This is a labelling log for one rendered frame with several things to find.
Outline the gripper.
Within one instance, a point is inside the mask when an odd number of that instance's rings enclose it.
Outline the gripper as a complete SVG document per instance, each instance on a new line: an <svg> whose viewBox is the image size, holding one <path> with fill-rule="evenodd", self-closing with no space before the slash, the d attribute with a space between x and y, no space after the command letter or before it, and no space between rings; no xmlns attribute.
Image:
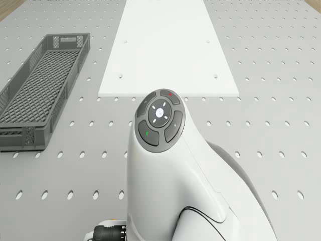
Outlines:
<svg viewBox="0 0 321 241"><path fill-rule="evenodd" d="M87 233L83 241L127 241L126 220L105 220Z"/></svg>

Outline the dark grey basket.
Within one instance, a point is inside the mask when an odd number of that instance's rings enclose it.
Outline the dark grey basket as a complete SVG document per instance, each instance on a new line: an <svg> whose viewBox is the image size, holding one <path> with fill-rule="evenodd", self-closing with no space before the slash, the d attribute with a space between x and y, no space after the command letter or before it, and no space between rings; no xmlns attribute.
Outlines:
<svg viewBox="0 0 321 241"><path fill-rule="evenodd" d="M90 33L47 34L0 92L0 151L44 150L90 50Z"/></svg>

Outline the white board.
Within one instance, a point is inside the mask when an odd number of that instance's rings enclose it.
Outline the white board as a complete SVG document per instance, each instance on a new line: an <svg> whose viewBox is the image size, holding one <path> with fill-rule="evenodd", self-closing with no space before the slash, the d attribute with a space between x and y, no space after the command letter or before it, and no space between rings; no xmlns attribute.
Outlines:
<svg viewBox="0 0 321 241"><path fill-rule="evenodd" d="M238 96L203 0L127 0L98 95Z"/></svg>

